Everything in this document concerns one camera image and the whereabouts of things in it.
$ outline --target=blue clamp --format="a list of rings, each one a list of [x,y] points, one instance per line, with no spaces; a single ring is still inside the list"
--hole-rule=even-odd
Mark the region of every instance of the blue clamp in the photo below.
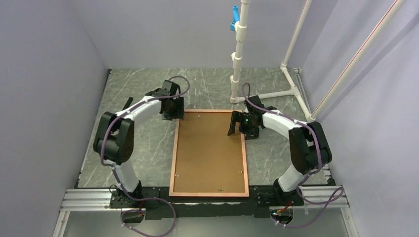
[[[238,22],[240,19],[239,17],[239,7],[238,6],[234,6],[233,7],[233,20],[230,23],[230,30],[235,31],[236,29],[234,28],[234,24],[236,22]]]

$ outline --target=white wall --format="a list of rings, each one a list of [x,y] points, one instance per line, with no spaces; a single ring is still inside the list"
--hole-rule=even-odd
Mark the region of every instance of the white wall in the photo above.
[[[314,109],[393,0],[340,0],[303,67]],[[360,236],[418,236],[419,1],[407,1],[318,117]]]
[[[52,236],[106,69],[69,0],[0,3],[0,236]]]
[[[337,0],[315,0],[290,67],[302,67]],[[232,67],[240,0],[72,0],[108,68]],[[305,0],[250,4],[243,67],[278,67]]]

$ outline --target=wooden tray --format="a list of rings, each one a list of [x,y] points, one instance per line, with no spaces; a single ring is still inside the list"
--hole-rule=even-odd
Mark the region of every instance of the wooden tray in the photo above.
[[[177,120],[170,196],[249,196],[245,137],[227,136],[232,111],[185,110]]]

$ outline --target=white and black robotic arm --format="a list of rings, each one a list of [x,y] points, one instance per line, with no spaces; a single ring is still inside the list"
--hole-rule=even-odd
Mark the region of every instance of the white and black robotic arm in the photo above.
[[[270,128],[288,138],[290,142],[291,165],[286,172],[274,181],[274,195],[278,200],[291,200],[297,198],[296,188],[302,181],[306,180],[312,170],[319,167],[316,148],[313,143],[313,136],[309,130],[298,123],[311,127],[317,136],[320,147],[323,167],[332,161],[332,154],[324,135],[322,126],[318,122],[306,123],[303,121],[291,121],[277,115],[280,113],[274,107],[265,108],[258,96],[249,97],[249,100],[258,107],[270,110],[274,113],[267,113],[259,110],[245,101],[248,112],[234,111],[231,116],[230,130],[228,135],[235,133],[236,123],[239,123],[239,131],[245,135],[245,139],[256,139],[259,137],[259,127]]]
[[[143,198],[141,181],[135,175],[130,157],[134,148],[135,129],[152,116],[163,115],[163,120],[181,119],[184,117],[184,98],[167,98],[180,93],[180,86],[165,80],[162,88],[148,92],[139,102],[130,106],[132,97],[125,104],[122,111],[117,113],[105,112],[100,118],[99,126],[93,142],[93,150],[101,154],[105,142],[102,164],[109,165],[115,171],[120,183],[119,194],[123,186],[134,198]],[[111,133],[105,139],[110,124]]]

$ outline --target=marble tabletop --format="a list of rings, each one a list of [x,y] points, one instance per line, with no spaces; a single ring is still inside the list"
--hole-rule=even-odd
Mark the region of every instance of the marble tabletop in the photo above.
[[[98,115],[87,152],[84,158],[78,187],[108,187],[115,184],[109,167],[100,164],[99,154],[92,148],[100,116],[106,112],[122,110],[128,97],[133,104],[146,92],[162,86],[163,80],[182,75],[190,81],[190,90],[185,94],[186,109],[240,109],[243,103],[231,104],[230,75],[228,68],[192,69],[117,69],[112,70],[98,109]],[[175,79],[181,88],[186,88],[182,79]],[[251,84],[251,95],[288,90],[290,85],[279,68],[244,68],[240,72],[239,89],[244,82]],[[265,106],[274,106],[295,119],[304,120],[304,114],[293,96],[263,99]],[[135,131],[132,165],[143,186],[169,186],[175,121],[162,120],[161,115],[141,124]],[[246,141],[247,165],[250,185],[273,184],[291,164],[288,140],[270,129],[261,129],[255,140]],[[326,184],[324,172],[307,181],[307,184]]]

